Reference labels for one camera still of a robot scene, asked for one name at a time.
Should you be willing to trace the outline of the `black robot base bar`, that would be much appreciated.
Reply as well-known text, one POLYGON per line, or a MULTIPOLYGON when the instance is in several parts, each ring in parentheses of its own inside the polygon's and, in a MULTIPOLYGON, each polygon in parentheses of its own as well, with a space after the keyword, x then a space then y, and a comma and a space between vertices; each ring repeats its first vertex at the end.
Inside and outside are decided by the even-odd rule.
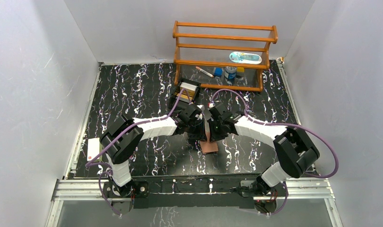
POLYGON ((260 186, 258 174, 134 176, 119 187, 111 178, 103 183, 104 196, 118 208, 129 202, 134 209, 156 207, 237 207, 273 212, 286 189, 260 186))

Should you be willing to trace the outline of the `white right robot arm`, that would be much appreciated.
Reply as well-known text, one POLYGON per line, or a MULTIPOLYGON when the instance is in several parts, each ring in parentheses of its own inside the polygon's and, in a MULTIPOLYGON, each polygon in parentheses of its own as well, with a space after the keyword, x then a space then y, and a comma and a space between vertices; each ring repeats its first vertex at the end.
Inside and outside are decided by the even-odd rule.
POLYGON ((212 115, 208 124, 211 142, 235 134, 258 140, 275 150, 278 161, 256 178, 258 192, 264 196, 271 195, 277 184, 301 177, 320 157, 305 130, 294 125, 270 125, 240 113, 212 115))

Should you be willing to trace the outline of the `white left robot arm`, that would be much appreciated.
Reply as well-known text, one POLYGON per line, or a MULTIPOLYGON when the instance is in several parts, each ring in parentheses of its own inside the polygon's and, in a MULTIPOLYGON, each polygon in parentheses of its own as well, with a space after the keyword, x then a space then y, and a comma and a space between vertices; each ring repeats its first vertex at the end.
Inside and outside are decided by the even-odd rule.
POLYGON ((190 104, 172 112, 170 116, 138 119, 122 115, 100 138, 112 167, 114 191, 121 197, 132 191, 129 159, 140 141, 188 133, 193 140, 206 141, 203 105, 190 104))

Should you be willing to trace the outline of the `brown leather card holder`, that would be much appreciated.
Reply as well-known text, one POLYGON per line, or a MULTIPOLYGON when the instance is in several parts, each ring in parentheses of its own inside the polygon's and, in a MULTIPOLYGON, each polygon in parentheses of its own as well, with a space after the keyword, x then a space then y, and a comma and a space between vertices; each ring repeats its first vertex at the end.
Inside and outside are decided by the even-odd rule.
POLYGON ((207 155, 207 154, 217 153, 219 151, 218 143, 216 141, 214 142, 209 141, 210 133, 208 131, 206 131, 206 137, 207 137, 206 141, 201 141, 201 140, 199 141, 202 154, 207 155))

